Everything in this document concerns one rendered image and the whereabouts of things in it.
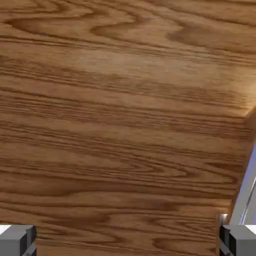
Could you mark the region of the wooden cabinet door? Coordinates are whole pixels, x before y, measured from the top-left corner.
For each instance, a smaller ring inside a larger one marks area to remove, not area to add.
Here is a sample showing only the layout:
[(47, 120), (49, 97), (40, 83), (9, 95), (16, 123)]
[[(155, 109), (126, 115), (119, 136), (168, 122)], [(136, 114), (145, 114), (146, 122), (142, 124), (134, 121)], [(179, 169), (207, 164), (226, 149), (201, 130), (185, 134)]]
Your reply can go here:
[(215, 218), (100, 211), (35, 221), (38, 256), (216, 256)]

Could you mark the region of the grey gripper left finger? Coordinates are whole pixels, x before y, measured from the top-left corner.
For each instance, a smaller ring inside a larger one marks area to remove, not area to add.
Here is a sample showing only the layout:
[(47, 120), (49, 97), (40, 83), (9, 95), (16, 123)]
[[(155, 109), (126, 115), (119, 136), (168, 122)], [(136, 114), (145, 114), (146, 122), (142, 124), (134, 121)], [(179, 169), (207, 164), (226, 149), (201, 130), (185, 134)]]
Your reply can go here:
[(0, 256), (37, 256), (34, 225), (0, 224)]

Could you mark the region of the wooden cabinet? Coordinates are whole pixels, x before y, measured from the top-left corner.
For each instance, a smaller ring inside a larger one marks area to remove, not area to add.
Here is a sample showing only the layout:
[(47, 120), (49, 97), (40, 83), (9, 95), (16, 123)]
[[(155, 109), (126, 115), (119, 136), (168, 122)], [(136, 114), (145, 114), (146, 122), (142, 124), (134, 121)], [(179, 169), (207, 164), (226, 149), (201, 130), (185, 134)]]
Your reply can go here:
[(256, 0), (0, 0), (0, 224), (215, 218), (256, 134)]

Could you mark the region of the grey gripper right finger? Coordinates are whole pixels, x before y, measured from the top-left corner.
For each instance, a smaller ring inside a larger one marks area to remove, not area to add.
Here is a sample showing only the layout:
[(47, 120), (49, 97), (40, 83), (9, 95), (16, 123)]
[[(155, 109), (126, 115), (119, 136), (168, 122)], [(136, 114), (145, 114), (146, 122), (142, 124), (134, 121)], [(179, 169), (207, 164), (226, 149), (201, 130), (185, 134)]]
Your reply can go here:
[(256, 225), (222, 225), (219, 256), (256, 256)]

